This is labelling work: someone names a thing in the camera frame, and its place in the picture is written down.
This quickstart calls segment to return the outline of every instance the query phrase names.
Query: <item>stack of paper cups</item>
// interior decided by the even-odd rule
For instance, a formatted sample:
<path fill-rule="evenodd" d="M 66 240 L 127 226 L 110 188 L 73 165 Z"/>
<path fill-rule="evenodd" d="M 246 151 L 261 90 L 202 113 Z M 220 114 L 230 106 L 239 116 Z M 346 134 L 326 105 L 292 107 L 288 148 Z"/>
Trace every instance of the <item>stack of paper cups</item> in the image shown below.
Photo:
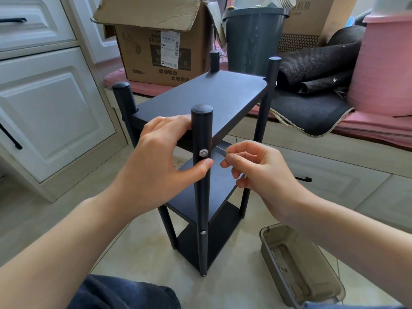
<path fill-rule="evenodd" d="M 291 9 L 296 5 L 296 0 L 277 0 L 285 9 Z"/>

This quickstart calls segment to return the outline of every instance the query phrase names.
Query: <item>pink bucket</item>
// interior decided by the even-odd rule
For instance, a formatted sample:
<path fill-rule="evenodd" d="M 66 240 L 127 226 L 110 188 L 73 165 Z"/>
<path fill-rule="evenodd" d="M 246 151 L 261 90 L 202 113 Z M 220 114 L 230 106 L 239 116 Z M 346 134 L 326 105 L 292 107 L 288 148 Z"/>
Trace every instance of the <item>pink bucket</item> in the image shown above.
<path fill-rule="evenodd" d="M 369 17 L 349 87 L 356 110 L 412 115 L 412 15 Z"/>

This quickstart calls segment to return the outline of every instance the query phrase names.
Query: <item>drawer handle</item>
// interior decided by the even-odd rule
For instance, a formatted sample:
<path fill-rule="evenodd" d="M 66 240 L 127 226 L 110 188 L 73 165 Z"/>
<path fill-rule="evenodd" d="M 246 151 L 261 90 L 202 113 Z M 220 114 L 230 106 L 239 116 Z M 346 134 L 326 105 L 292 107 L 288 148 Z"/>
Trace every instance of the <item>drawer handle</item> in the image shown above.
<path fill-rule="evenodd" d="M 26 23 L 27 19 L 24 17 L 0 18 L 0 23 Z"/>
<path fill-rule="evenodd" d="M 300 180 L 300 181 L 304 181 L 304 182 L 312 182 L 312 178 L 306 177 L 304 178 L 299 178 L 299 177 L 295 177 L 296 180 Z"/>
<path fill-rule="evenodd" d="M 15 138 L 13 138 L 13 136 L 6 130 L 5 127 L 3 127 L 2 124 L 0 124 L 0 130 L 2 130 L 2 131 L 9 137 L 9 139 L 13 142 L 14 146 L 15 146 L 18 150 L 21 150 L 21 149 L 23 148 L 23 146 L 21 146 L 20 143 L 17 142 Z"/>

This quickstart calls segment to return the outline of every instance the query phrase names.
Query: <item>person's left hand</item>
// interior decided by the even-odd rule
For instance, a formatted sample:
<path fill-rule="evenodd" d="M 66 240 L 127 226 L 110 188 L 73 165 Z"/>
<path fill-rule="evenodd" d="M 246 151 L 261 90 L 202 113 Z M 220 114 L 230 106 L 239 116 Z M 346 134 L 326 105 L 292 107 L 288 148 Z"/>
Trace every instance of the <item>person's left hand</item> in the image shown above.
<path fill-rule="evenodd" d="M 213 160 L 204 159 L 185 171 L 173 166 L 173 149 L 191 125 L 190 115 L 156 117 L 148 122 L 126 164 L 97 197 L 117 213 L 133 219 L 163 205 L 202 179 Z"/>

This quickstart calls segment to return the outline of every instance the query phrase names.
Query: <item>white label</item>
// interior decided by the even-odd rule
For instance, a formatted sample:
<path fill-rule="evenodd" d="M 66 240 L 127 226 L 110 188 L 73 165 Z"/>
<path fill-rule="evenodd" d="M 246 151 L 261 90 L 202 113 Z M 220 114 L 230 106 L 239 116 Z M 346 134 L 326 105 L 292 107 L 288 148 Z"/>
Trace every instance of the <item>white label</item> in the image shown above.
<path fill-rule="evenodd" d="M 180 33 L 175 31 L 160 32 L 160 64 L 178 69 Z"/>

